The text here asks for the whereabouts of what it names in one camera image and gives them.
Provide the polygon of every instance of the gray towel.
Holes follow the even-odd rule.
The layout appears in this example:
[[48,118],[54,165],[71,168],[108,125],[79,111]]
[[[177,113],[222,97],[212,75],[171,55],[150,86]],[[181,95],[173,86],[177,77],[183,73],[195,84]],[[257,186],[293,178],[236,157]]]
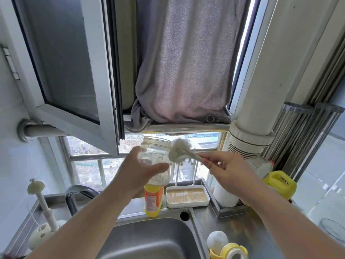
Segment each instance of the gray towel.
[[231,121],[226,105],[247,0],[137,0],[131,132],[152,122]]

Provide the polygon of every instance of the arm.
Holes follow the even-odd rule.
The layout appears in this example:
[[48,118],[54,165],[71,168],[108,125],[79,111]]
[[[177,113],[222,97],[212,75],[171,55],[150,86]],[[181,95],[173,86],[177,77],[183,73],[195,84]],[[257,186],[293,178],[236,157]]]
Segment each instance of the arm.
[[240,154],[198,155],[225,190],[248,202],[258,213],[285,257],[345,258],[345,250],[339,244],[262,182]]
[[132,197],[152,176],[169,168],[167,163],[142,165],[138,152],[139,147],[133,148],[109,186],[26,258],[94,259]]

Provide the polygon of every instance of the white tray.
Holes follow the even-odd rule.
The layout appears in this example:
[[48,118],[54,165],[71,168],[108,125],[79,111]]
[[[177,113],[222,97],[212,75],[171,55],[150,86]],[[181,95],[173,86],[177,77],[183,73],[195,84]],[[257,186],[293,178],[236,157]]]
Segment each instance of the white tray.
[[[185,202],[185,203],[169,203],[168,192],[169,190],[183,190],[183,189],[202,189],[205,192],[207,201]],[[168,208],[183,208],[183,207],[196,207],[207,206],[210,202],[210,196],[208,195],[206,188],[203,185],[186,185],[186,186],[170,186],[165,189],[167,207]]]

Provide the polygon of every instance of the sink drain hole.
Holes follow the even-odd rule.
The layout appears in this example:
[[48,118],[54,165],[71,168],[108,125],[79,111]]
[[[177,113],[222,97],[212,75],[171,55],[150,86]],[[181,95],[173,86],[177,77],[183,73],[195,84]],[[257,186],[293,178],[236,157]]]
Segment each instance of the sink drain hole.
[[187,212],[182,212],[181,214],[180,214],[180,218],[181,218],[181,220],[182,221],[188,221],[189,220],[189,213],[187,213]]

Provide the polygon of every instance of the stainless steel sink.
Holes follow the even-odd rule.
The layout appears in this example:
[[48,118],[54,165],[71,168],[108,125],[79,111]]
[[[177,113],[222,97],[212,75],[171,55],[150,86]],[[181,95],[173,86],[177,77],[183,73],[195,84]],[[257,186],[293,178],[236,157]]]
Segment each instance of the stainless steel sink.
[[156,218],[144,213],[119,218],[97,259],[209,258],[192,209],[163,209]]

